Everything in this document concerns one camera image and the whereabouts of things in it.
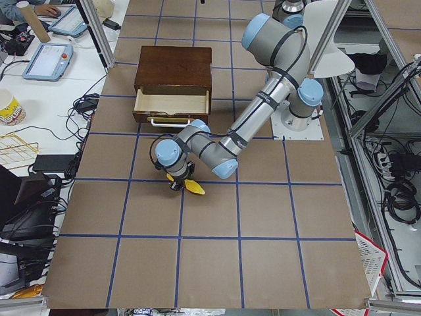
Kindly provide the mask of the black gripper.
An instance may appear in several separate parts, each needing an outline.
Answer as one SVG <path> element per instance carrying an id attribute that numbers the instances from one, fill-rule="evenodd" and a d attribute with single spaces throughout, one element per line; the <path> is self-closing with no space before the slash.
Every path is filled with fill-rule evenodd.
<path id="1" fill-rule="evenodd" d="M 182 167 L 178 171 L 170 171 L 169 174 L 176 180 L 191 179 L 195 171 L 195 163 L 193 161 L 184 161 Z M 183 184 L 181 182 L 172 183 L 170 189 L 173 191 L 181 190 Z"/>

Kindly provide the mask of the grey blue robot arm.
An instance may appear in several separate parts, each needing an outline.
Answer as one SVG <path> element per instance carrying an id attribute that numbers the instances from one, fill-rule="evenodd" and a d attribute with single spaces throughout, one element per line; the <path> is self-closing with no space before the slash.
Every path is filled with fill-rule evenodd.
<path id="1" fill-rule="evenodd" d="M 215 142 L 215 134 L 200 119 L 189 123 L 175 136 L 153 144 L 149 150 L 157 170 L 163 170 L 174 191 L 187 189 L 203 195 L 202 187 L 192 180 L 196 155 L 221 179 L 238 168 L 238 155 L 253 136 L 284 102 L 289 102 L 285 125 L 298 129 L 301 120 L 310 122 L 321 104 L 323 88 L 308 77 L 312 52 L 312 33 L 305 24 L 289 28 L 271 16 L 260 13 L 247 25 L 241 44 L 256 61 L 269 70 L 268 80 L 238 119 Z"/>

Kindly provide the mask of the person hand on mouse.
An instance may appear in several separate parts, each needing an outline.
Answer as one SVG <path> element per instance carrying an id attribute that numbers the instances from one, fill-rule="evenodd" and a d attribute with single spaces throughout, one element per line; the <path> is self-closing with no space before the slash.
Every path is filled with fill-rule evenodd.
<path id="1" fill-rule="evenodd" d="M 58 18 L 61 15 L 61 11 L 54 5 L 42 4 L 34 7 L 34 12 L 38 16 L 49 16 Z"/>

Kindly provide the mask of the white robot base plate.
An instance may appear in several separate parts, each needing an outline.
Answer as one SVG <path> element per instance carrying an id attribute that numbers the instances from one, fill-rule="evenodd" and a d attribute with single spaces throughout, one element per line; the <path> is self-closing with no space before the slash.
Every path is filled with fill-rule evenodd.
<path id="1" fill-rule="evenodd" d="M 290 103 L 283 101 L 270 117 L 272 134 L 276 140 L 322 141 L 324 139 L 317 110 L 308 118 L 297 118 L 290 113 Z"/>

